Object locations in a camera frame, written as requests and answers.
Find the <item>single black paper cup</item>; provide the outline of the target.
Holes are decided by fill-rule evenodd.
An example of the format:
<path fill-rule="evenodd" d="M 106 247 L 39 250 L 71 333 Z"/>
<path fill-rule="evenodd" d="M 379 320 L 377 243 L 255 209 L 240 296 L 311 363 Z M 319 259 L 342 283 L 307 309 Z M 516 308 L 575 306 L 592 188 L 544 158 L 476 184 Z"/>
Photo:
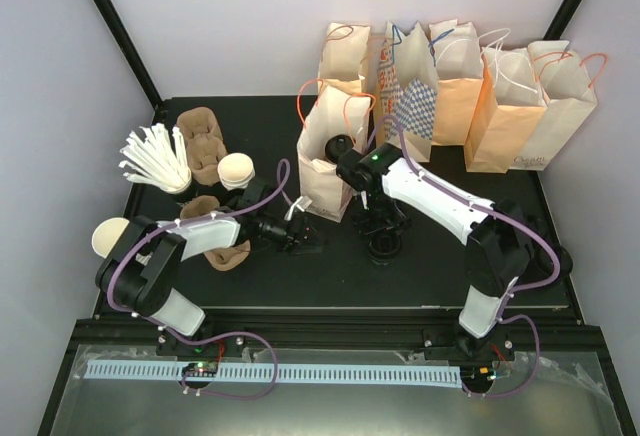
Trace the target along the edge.
<path fill-rule="evenodd" d="M 399 251 L 380 252 L 373 248 L 368 250 L 372 262 L 378 266 L 387 266 L 392 264 L 399 256 Z"/>

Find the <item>Cream Bear paper bag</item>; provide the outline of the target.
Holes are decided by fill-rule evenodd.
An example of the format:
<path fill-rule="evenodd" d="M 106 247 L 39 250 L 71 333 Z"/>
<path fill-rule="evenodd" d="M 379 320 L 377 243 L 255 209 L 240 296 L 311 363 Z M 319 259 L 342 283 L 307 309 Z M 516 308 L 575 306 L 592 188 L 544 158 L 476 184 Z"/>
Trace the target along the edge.
<path fill-rule="evenodd" d="M 319 85 L 318 96 L 307 114 L 301 109 L 301 99 L 296 99 L 296 111 L 302 123 L 296 145 L 300 194 L 311 200 L 311 213 L 339 222 L 353 190 L 336 174 L 337 164 L 326 155 L 326 145 L 331 138 L 341 136 L 354 149 L 363 152 L 375 97 L 369 93 L 349 95 L 322 79 L 309 80 L 303 86 L 312 84 Z"/>

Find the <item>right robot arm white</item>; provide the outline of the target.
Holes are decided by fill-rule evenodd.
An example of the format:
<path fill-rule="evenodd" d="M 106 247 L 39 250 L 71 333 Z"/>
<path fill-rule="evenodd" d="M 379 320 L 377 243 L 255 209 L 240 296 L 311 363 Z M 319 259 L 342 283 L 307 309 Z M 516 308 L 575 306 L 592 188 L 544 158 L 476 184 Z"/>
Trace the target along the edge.
<path fill-rule="evenodd" d="M 476 197 L 420 169 L 385 143 L 368 155 L 350 149 L 338 159 L 337 176 L 359 193 L 363 209 L 354 217 L 369 241 L 372 259 L 383 263 L 399 253 L 410 221 L 403 204 L 448 230 L 465 247 L 463 269 L 469 289 L 454 335 L 457 352 L 476 359 L 491 346 L 490 333 L 503 304 L 534 255 L 521 208 Z"/>

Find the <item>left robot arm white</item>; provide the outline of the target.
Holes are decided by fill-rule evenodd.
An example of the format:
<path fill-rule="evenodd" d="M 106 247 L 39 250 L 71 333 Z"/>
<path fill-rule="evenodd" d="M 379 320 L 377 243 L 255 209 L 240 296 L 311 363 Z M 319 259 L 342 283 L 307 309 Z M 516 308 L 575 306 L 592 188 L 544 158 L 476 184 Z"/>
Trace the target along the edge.
<path fill-rule="evenodd" d="M 303 199 L 278 218 L 267 210 L 283 190 L 257 178 L 244 189 L 231 190 L 221 206 L 205 215 L 174 221 L 136 217 L 104 256 L 95 283 L 117 311 L 146 317 L 179 334 L 193 355 L 214 344 L 213 328 L 204 324 L 204 310 L 174 288 L 180 264 L 213 250 L 231 249 L 256 238 L 294 255 L 320 253 L 323 235 L 313 228 Z"/>

